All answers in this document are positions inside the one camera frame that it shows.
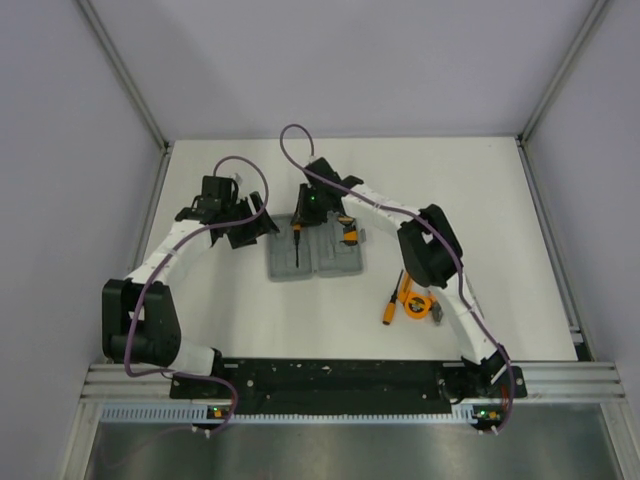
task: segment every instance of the robotic arm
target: robotic arm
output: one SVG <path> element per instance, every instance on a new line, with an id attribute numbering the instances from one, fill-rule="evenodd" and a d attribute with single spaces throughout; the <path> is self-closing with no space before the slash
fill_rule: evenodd
<path id="1" fill-rule="evenodd" d="M 107 357 L 116 362 L 124 360 L 131 315 L 138 297 L 156 267 L 171 255 L 145 294 L 131 358 L 135 362 L 194 375 L 215 375 L 221 368 L 220 351 L 182 337 L 171 287 L 179 284 L 200 255 L 222 236 L 226 235 L 231 247 L 236 249 L 256 244 L 259 236 L 278 231 L 265 210 L 256 220 L 244 225 L 195 233 L 206 226 L 249 218 L 262 207 L 258 192 L 249 195 L 251 204 L 247 198 L 238 199 L 238 192 L 234 179 L 203 177 L 201 194 L 194 198 L 191 207 L 178 213 L 160 246 L 125 280 L 107 282 L 102 290 L 102 349 Z M 172 250 L 186 237 L 193 238 L 178 251 Z"/>
<path id="2" fill-rule="evenodd" d="M 324 182 L 307 175 L 309 185 L 303 184 L 298 198 L 297 214 L 313 215 L 314 219 L 328 211 L 336 211 L 358 218 L 390 235 L 400 243 L 405 269 L 413 280 L 429 287 L 442 306 L 456 334 L 463 362 L 476 372 L 479 386 L 493 385 L 506 368 L 496 346 L 491 343 L 472 316 L 472 310 L 459 296 L 458 282 L 449 280 L 456 274 L 455 264 L 442 243 L 424 231 L 415 220 L 406 215 L 383 210 L 380 205 L 396 206 L 425 219 L 452 246 L 458 258 L 462 248 L 440 207 L 431 205 L 425 209 L 407 207 L 377 194 L 362 180 L 349 176 L 344 180 L 331 169 L 324 158 L 307 167 L 308 171 L 349 189 L 339 191 Z M 135 362 L 148 363 L 195 375 L 219 375 L 224 366 L 222 354 L 215 348 L 196 345 L 183 338 L 177 318 L 171 286 L 177 285 L 187 274 L 199 256 L 211 248 L 223 235 L 227 235 L 232 248 L 255 244 L 256 238 L 278 231 L 266 211 L 256 220 L 230 229 L 212 229 L 208 233 L 195 234 L 203 226 L 229 220 L 246 219 L 262 206 L 257 192 L 250 195 L 254 210 L 248 200 L 238 200 L 238 185 L 231 178 L 205 176 L 202 193 L 195 197 L 191 207 L 184 208 L 175 218 L 168 236 L 149 256 L 143 265 L 125 280 L 109 280 L 103 289 L 103 351 L 117 362 L 122 362 L 131 322 L 131 312 L 140 296 L 143 285 L 168 254 L 170 260 L 157 275 L 144 297 L 141 315 L 131 358 Z M 358 198 L 361 194 L 374 205 Z M 306 211 L 306 199 L 312 199 L 313 212 Z M 181 239 L 193 236 L 179 251 L 172 251 Z M 467 299 L 473 299 L 468 280 L 463 276 L 462 289 Z M 481 312 L 472 300 L 472 309 L 481 318 Z"/>

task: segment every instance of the gray plastic holder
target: gray plastic holder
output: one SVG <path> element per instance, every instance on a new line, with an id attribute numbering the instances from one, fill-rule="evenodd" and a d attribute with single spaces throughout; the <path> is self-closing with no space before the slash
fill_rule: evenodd
<path id="1" fill-rule="evenodd" d="M 293 243 L 292 214 L 271 217 L 280 233 L 267 235 L 267 274 L 272 282 L 290 282 L 319 277 L 357 275 L 364 270 L 361 243 L 349 247 L 342 243 L 343 227 L 338 215 L 329 214 L 327 223 L 306 227 L 300 232 L 299 267 L 296 268 L 296 248 Z"/>

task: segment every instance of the white table surface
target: white table surface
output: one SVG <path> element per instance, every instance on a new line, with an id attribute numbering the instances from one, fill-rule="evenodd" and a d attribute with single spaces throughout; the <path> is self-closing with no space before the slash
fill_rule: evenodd
<path id="1" fill-rule="evenodd" d="M 308 158 L 304 140 L 288 142 Z M 200 192 L 216 161 L 238 154 L 254 160 L 271 187 L 270 214 L 293 211 L 302 174 L 282 156 L 277 140 L 176 142 L 147 254 L 168 233 L 176 213 Z M 417 207 L 440 205 L 464 250 L 463 262 L 486 322 L 515 360 L 576 360 L 551 264 L 512 138 L 317 139 L 345 177 Z M 260 190 L 239 162 L 241 192 Z M 172 290 L 183 335 L 225 356 L 424 359 L 459 358 L 445 322 L 407 317 L 399 306 L 381 323 L 402 268 L 398 241 L 366 229 L 365 271 L 347 278 L 273 283 L 267 278 L 266 239 L 232 250 L 226 238 L 201 257 Z"/>

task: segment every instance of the metal sheet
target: metal sheet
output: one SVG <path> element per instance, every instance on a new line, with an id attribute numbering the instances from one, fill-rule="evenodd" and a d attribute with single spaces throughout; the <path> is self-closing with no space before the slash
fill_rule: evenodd
<path id="1" fill-rule="evenodd" d="M 118 461 L 161 425 L 101 425 L 87 479 L 569 479 L 622 478 L 600 408 L 516 410 L 497 438 L 466 426 L 250 426 L 205 440 L 189 431 L 159 438 Z"/>

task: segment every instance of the orange screwdriver handle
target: orange screwdriver handle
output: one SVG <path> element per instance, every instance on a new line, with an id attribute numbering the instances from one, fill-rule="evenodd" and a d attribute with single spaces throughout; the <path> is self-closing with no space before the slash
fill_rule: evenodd
<path id="1" fill-rule="evenodd" d="M 389 302 L 387 308 L 384 309 L 384 316 L 382 317 L 382 323 L 385 325 L 391 325 L 393 322 L 393 316 L 396 313 L 396 302 Z"/>

